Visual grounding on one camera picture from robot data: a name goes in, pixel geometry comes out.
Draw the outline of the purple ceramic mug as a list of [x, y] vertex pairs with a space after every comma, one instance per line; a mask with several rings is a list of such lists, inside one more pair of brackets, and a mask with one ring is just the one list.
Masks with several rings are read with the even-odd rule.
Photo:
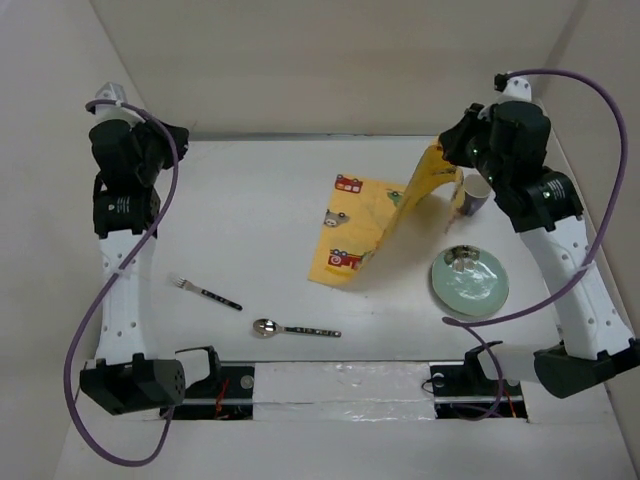
[[462, 203], [458, 212], [462, 216], [473, 216], [486, 203], [491, 192], [491, 186], [481, 175], [467, 176], [462, 183]]

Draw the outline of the yellow cartoon placemat cloth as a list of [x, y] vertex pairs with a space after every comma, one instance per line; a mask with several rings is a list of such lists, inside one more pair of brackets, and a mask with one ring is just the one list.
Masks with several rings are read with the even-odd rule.
[[328, 287], [349, 283], [423, 198], [445, 184], [458, 189], [463, 179], [462, 169], [444, 160], [437, 141], [424, 151], [406, 185], [338, 174], [308, 279]]

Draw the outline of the green floral plate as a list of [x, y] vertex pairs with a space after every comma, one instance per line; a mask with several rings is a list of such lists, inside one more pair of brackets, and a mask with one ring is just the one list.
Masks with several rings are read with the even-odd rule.
[[430, 285], [450, 310], [473, 318], [496, 313], [506, 303], [510, 290], [502, 263], [490, 252], [472, 245], [441, 251], [431, 265]]

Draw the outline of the black handled fork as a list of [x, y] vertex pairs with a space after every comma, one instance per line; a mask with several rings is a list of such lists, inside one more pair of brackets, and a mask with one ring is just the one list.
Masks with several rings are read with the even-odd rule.
[[228, 308], [231, 308], [235, 311], [242, 311], [243, 310], [243, 306], [240, 305], [237, 302], [234, 302], [228, 298], [225, 298], [219, 294], [213, 293], [207, 289], [204, 289], [194, 283], [192, 283], [191, 281], [187, 280], [184, 277], [181, 277], [179, 275], [175, 275], [175, 274], [170, 274], [168, 276], [169, 281], [176, 286], [177, 288], [180, 288], [182, 290], [185, 291], [189, 291], [192, 292], [196, 295], [199, 295], [201, 297], [207, 298], [209, 300], [212, 300], [216, 303], [219, 303], [221, 305], [224, 305]]

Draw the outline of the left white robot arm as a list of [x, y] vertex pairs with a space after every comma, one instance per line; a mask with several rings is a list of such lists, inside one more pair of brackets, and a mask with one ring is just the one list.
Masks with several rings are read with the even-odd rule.
[[112, 415], [168, 409], [183, 402], [190, 385], [201, 396], [222, 387], [222, 371], [209, 362], [186, 377], [182, 363], [163, 354], [152, 332], [150, 274], [157, 239], [151, 227], [161, 199], [159, 173], [188, 150], [189, 131], [160, 122], [105, 120], [89, 132], [99, 167], [92, 193], [94, 231], [104, 296], [95, 365], [80, 375], [83, 393]]

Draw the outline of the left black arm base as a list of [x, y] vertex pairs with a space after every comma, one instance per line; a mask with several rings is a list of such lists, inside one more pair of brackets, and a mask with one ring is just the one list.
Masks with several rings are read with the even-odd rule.
[[190, 386], [174, 409], [173, 420], [250, 420], [253, 418], [255, 366], [223, 363], [215, 377]]

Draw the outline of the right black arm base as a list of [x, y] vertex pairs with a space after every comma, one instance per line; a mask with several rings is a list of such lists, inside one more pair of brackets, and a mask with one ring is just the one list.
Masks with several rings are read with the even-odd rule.
[[[437, 419], [477, 419], [496, 400], [498, 382], [476, 377], [462, 362], [433, 362], [429, 373], [421, 388], [433, 397]], [[503, 382], [500, 403], [490, 418], [528, 419], [520, 384]]]

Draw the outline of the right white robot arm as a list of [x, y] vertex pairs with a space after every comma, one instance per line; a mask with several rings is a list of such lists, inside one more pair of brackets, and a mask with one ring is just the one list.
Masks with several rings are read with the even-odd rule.
[[639, 340], [620, 316], [594, 262], [584, 209], [571, 179], [545, 166], [551, 123], [526, 101], [474, 103], [442, 133], [444, 159], [475, 169], [528, 248], [555, 308], [557, 345], [534, 350], [501, 342], [469, 351], [462, 381], [483, 394], [499, 380], [541, 384], [564, 399], [639, 365]]

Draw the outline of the black handled spoon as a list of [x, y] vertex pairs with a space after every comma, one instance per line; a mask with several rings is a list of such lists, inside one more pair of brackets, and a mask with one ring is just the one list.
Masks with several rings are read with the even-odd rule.
[[277, 334], [310, 335], [327, 338], [342, 337], [342, 333], [340, 331], [311, 327], [287, 327], [279, 325], [277, 322], [266, 318], [255, 320], [252, 327], [255, 333], [264, 338], [271, 338]]

